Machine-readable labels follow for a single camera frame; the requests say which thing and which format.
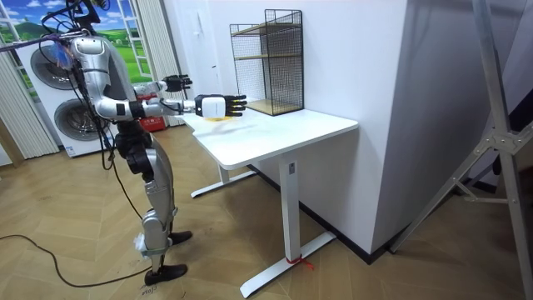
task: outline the wire shelf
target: wire shelf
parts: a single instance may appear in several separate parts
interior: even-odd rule
[[[267,9],[265,22],[230,25],[239,93],[276,116],[303,109],[301,11]]]

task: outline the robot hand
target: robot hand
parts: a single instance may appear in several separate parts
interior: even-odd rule
[[[167,84],[166,92],[174,93],[184,89],[191,88],[191,79],[188,75],[171,75],[163,78],[163,82]]]
[[[197,116],[204,118],[240,117],[246,109],[246,95],[222,96],[222,95],[198,95],[194,98]]]

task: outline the red cable tie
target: red cable tie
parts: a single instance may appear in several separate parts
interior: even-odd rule
[[[301,254],[300,254],[299,258],[297,258],[297,259],[295,259],[293,261],[290,261],[289,258],[287,258],[287,257],[285,257],[285,259],[290,264],[295,264],[295,263],[299,263],[299,262],[305,263],[306,266],[311,269],[311,271],[315,271],[315,266],[313,266],[313,264],[308,262],[305,258],[302,258]]]

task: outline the robot leg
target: robot leg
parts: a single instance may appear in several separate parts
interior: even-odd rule
[[[143,255],[152,260],[152,270],[145,276],[145,284],[169,281],[179,278],[187,271],[184,264],[165,266],[165,252],[178,243],[189,239],[191,232],[172,232],[172,221],[177,209],[174,205],[172,168],[161,145],[152,137],[152,147],[146,149],[152,166],[153,180],[145,182],[145,190],[153,209],[142,219],[144,228]]]

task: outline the window curtain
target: window curtain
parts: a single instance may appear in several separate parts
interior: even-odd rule
[[[0,53],[0,118],[24,158],[59,152],[8,53]]]
[[[137,10],[139,26],[143,30],[143,46],[147,48],[153,78],[162,80],[166,76],[180,74],[162,1],[133,0],[133,5]],[[165,92],[163,97],[186,99],[184,92]],[[177,117],[166,117],[166,121],[170,126],[183,124]]]

